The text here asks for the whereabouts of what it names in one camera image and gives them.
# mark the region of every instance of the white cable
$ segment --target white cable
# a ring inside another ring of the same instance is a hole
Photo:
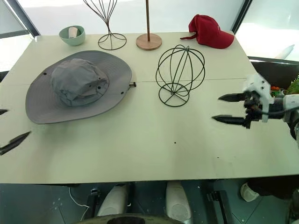
[[[75,201],[75,199],[72,197],[71,195],[71,188],[69,188],[69,193],[70,193],[70,197],[73,200],[74,203],[76,203],[76,205],[80,206],[80,207],[86,207],[89,208],[89,206],[87,206],[86,204],[79,204],[78,202]]]
[[[80,207],[86,207],[85,212],[83,213],[83,215],[82,215],[82,217],[81,217],[81,219],[80,219],[80,221],[82,221],[82,219],[83,219],[85,213],[86,213],[87,210],[89,209],[89,206],[87,206],[86,204],[79,204],[78,202],[76,202],[75,199],[74,199],[74,198],[72,197],[72,195],[71,195],[71,188],[69,188],[69,193],[70,193],[70,197],[71,197],[71,199],[73,200],[73,202],[74,202],[76,205],[78,205],[78,206],[80,206]]]
[[[82,219],[83,219],[83,217],[84,217],[84,215],[85,215],[85,213],[87,212],[88,209],[89,209],[89,207],[85,209],[85,212],[83,213],[82,217],[80,218],[80,221],[82,221]]]

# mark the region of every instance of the wall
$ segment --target wall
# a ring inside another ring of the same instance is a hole
[[[221,29],[230,30],[243,0],[149,0],[151,32],[187,31],[195,14],[214,17]],[[87,34],[106,33],[103,21],[83,0],[19,0],[42,35],[57,35],[70,25],[81,25]],[[118,0],[111,17],[111,30],[118,33],[146,31],[145,0]]]

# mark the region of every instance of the cable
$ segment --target cable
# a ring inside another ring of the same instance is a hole
[[[79,204],[78,202],[75,201],[75,199],[72,197],[71,195],[71,188],[69,188],[69,193],[70,193],[70,197],[73,200],[74,203],[76,203],[76,205],[80,206],[80,207],[86,207],[89,208],[89,206],[87,206],[86,204]]]
[[[288,109],[288,110],[283,110],[283,111],[276,111],[276,112],[263,112],[260,108],[255,108],[256,112],[258,112],[259,114],[265,114],[265,115],[272,115],[272,116],[276,116],[276,115],[283,115],[284,113],[287,112],[291,112],[291,111],[295,111],[295,110],[299,110],[299,106],[296,106],[294,108]]]
[[[82,219],[83,219],[85,213],[86,213],[87,210],[89,209],[89,206],[87,206],[86,204],[79,204],[78,202],[76,202],[75,199],[73,198],[73,196],[71,195],[71,188],[69,188],[69,193],[70,193],[70,197],[71,197],[71,199],[73,200],[73,202],[74,202],[76,205],[78,205],[78,206],[80,206],[80,207],[86,207],[85,212],[83,213],[83,215],[82,215],[82,217],[81,217],[81,219],[80,219],[80,221],[82,221]]]
[[[66,224],[66,223],[65,223],[65,220],[64,220],[64,216],[62,215],[62,212],[61,212],[61,210],[60,210],[60,207],[59,207],[59,206],[58,206],[58,211],[59,211],[59,213],[60,213],[60,215],[61,215],[61,218],[62,218],[62,220],[63,220],[64,224]]]
[[[81,216],[80,221],[82,221],[82,219],[83,219],[83,217],[84,217],[84,215],[85,215],[85,213],[87,212],[88,209],[89,209],[89,207],[85,209],[85,212],[84,212],[83,215]]]

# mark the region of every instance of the robotic arm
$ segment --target robotic arm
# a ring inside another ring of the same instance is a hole
[[[291,135],[296,140],[296,130],[299,127],[299,95],[273,98],[270,95],[270,88],[270,84],[260,74],[250,76],[245,81],[243,93],[226,94],[219,98],[227,102],[244,101],[246,117],[218,115],[213,119],[246,128],[250,128],[252,121],[267,122],[268,119],[283,119],[289,125]]]

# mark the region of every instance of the hat brim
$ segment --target hat brim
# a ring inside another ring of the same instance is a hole
[[[62,61],[81,58],[92,62],[109,78],[106,93],[94,103],[70,107],[61,103],[51,87],[51,74]],[[46,68],[30,85],[26,95],[26,113],[36,124],[51,124],[89,118],[115,107],[125,96],[132,78],[130,67],[120,58],[102,51],[81,51]]]
[[[219,35],[210,41],[209,46],[212,48],[224,49],[232,44],[234,38],[234,35],[220,31]]]

